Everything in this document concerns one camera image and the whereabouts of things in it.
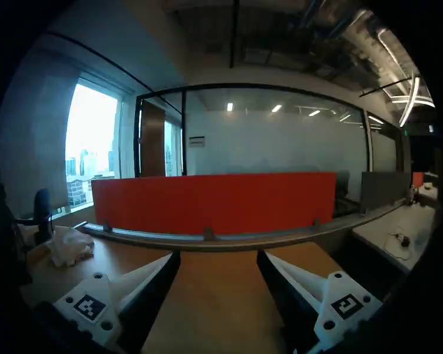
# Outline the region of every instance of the wooden desk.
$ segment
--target wooden desk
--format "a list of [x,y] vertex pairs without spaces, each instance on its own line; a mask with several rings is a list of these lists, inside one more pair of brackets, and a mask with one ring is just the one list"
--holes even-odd
[[[429,206],[404,205],[379,219],[354,228],[353,235],[408,273],[420,259],[426,247],[434,215],[435,210]],[[389,235],[399,232],[410,238],[409,251],[404,250],[399,241]]]
[[[313,242],[268,250],[326,277],[339,266]],[[94,258],[55,268],[46,256],[22,287],[31,306],[56,301],[95,271],[110,278],[167,254],[163,250],[95,239]],[[256,252],[181,252],[181,266],[143,347],[144,353],[284,353],[283,326],[256,265]]]

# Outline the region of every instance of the window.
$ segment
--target window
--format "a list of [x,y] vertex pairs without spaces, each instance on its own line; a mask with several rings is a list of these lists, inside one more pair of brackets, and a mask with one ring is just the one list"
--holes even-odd
[[181,176],[181,129],[173,123],[164,122],[164,159],[166,176]]
[[120,108],[119,96],[79,80],[66,134],[66,182],[71,211],[93,205],[93,179],[115,178]]

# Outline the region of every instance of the building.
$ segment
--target building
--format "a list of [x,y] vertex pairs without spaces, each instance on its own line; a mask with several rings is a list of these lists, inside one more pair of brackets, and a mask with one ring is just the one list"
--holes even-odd
[[80,151],[80,163],[79,163],[79,175],[85,175],[86,171],[84,168],[84,156],[88,155],[88,151],[86,149],[82,149]]
[[76,158],[66,160],[66,176],[76,175]]
[[114,171],[113,166],[113,151],[108,151],[108,171]]
[[69,199],[69,206],[72,208],[87,202],[86,191],[83,188],[83,182],[80,179],[75,179],[67,183],[67,197]]
[[86,176],[93,176],[97,174],[97,155],[88,153],[84,155],[83,166]]

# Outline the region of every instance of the cable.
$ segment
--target cable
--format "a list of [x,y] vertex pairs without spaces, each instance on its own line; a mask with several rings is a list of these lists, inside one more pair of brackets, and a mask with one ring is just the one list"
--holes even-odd
[[403,261],[407,261],[411,258],[412,256],[412,250],[409,248],[410,245],[410,239],[409,237],[407,237],[404,233],[402,232],[398,232],[396,234],[388,234],[388,236],[394,236],[396,238],[396,240],[400,241],[400,245],[402,247],[406,247],[409,250],[409,256],[407,258],[403,258],[403,257],[398,257],[392,253],[390,253],[387,249],[386,249],[386,244],[389,240],[389,237],[386,237],[386,239],[384,240],[384,244],[382,245],[382,249],[384,250],[384,252],[390,254],[392,257],[403,260]]

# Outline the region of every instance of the exposed ceiling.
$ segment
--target exposed ceiling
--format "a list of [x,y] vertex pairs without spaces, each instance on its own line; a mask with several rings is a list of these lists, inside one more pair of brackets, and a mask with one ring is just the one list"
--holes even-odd
[[[193,48],[223,56],[227,65],[232,55],[233,65],[300,71],[358,92],[420,75],[399,40],[357,0],[240,0],[232,42],[234,3],[161,0]],[[418,94],[431,102],[421,82]],[[403,81],[382,94],[390,101],[408,96],[411,84]],[[391,104],[399,115],[404,107]]]

